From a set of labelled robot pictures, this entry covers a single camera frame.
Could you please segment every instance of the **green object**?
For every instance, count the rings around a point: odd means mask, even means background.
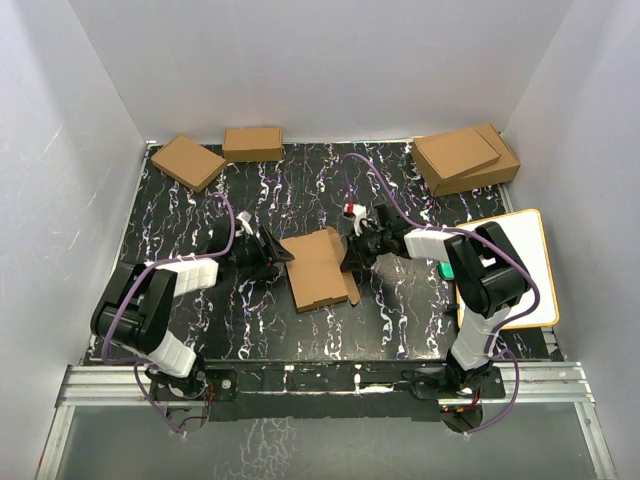
[[[440,262],[438,265],[438,273],[443,280],[448,282],[453,280],[453,268],[451,268],[450,263]]]

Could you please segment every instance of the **whiteboard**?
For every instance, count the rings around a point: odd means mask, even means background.
[[[553,285],[551,274],[551,263],[547,253],[547,243],[542,228],[542,218],[540,212],[535,209],[522,210],[515,213],[507,213],[497,217],[483,218],[476,222],[458,225],[465,230],[473,230],[478,224],[494,221],[498,223],[513,244],[516,252],[524,262],[529,274],[540,289],[540,305],[531,314],[519,318],[506,325],[509,328],[533,328],[550,327],[558,323],[560,313],[556,301],[556,291]],[[460,309],[458,310],[458,325],[462,324],[462,317],[466,305],[460,297],[460,292],[456,289],[456,296]],[[525,293],[507,318],[512,318],[520,312],[525,311],[533,303],[533,291]]]

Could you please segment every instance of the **black and white marble surface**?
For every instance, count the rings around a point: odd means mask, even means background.
[[[207,148],[221,154],[218,145]],[[127,261],[189,254],[202,245],[212,222],[226,215],[214,192],[226,194],[236,212],[252,213],[253,221],[276,238],[327,226],[346,234],[341,159],[349,152],[369,157],[380,168],[416,220],[451,226],[505,212],[496,186],[433,198],[406,143],[286,145],[282,161],[229,164],[200,193],[157,170],[149,160],[156,150],[147,152],[125,234],[120,257]],[[364,163],[350,159],[347,169],[358,203],[372,207],[385,201]],[[296,312],[285,269],[266,283],[229,278],[176,299],[170,329],[208,359],[443,359],[456,336],[456,320],[445,313],[454,291],[436,267],[433,261],[381,257],[370,272],[356,275],[359,305],[303,314]],[[501,341],[521,358],[548,358],[539,329],[508,333]],[[98,340],[89,347],[85,364],[96,361],[100,346]]]

